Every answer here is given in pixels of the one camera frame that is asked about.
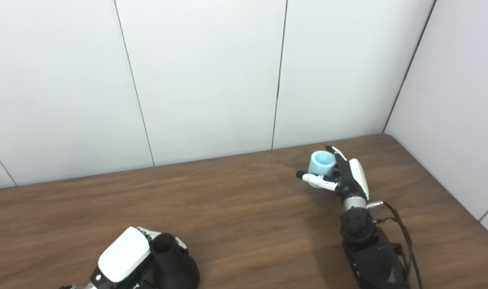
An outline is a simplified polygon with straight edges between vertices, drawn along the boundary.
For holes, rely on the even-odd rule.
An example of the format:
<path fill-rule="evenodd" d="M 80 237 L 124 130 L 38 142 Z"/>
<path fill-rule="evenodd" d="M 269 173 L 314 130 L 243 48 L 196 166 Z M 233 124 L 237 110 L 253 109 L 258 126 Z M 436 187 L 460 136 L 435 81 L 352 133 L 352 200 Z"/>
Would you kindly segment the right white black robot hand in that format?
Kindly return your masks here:
<path fill-rule="evenodd" d="M 364 170 L 358 159 L 347 159 L 335 146 L 326 146 L 326 152 L 334 159 L 331 174 L 317 174 L 308 171 L 297 171 L 296 177 L 302 181 L 335 192 L 344 201 L 352 197 L 370 199 L 369 188 Z"/>

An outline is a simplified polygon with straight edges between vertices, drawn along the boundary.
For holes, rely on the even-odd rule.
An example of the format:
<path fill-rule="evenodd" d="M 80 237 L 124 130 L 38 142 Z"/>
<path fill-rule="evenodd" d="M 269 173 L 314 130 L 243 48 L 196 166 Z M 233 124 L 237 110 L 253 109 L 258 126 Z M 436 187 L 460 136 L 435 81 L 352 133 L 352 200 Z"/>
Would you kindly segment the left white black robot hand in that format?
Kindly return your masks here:
<path fill-rule="evenodd" d="M 169 233 L 128 227 L 98 259 L 87 289 L 196 289 L 200 271 Z"/>

